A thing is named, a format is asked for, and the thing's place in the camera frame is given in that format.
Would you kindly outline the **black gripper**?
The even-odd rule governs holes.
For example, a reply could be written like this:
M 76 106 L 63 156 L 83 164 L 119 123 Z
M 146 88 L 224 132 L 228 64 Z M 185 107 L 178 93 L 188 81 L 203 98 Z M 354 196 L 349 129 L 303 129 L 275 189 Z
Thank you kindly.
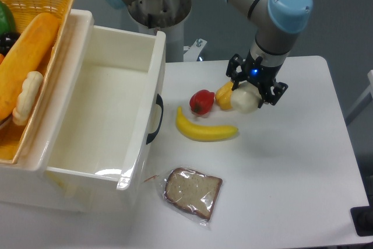
M 246 59 L 234 54 L 228 61 L 226 76 L 232 82 L 231 90 L 238 88 L 243 81 L 258 87 L 261 101 L 258 108 L 264 104 L 275 106 L 288 89 L 288 84 L 278 82 L 276 76 L 283 65 L 283 55 L 273 55 L 263 50 L 253 49 Z

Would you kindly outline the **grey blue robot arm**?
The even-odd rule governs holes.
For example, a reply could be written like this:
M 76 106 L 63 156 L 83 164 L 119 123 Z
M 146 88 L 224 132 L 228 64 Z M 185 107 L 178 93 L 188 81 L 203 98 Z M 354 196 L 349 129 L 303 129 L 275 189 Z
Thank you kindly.
M 141 33 L 163 31 L 168 35 L 167 58 L 179 61 L 184 41 L 184 22 L 191 0 L 106 0 L 113 8 L 126 8 Z M 246 58 L 234 55 L 227 76 L 233 88 L 247 81 L 259 91 L 259 104 L 275 105 L 288 86 L 276 76 L 298 35 L 306 28 L 313 0 L 224 0 L 257 27 Z

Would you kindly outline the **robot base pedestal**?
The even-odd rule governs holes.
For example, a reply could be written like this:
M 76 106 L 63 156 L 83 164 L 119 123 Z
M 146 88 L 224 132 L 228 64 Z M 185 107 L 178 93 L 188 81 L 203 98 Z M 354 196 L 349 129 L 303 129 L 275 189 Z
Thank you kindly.
M 184 24 L 191 8 L 191 0 L 136 0 L 128 12 L 140 33 L 166 34 L 166 62 L 202 61 L 206 40 L 198 38 L 191 45 L 184 44 Z

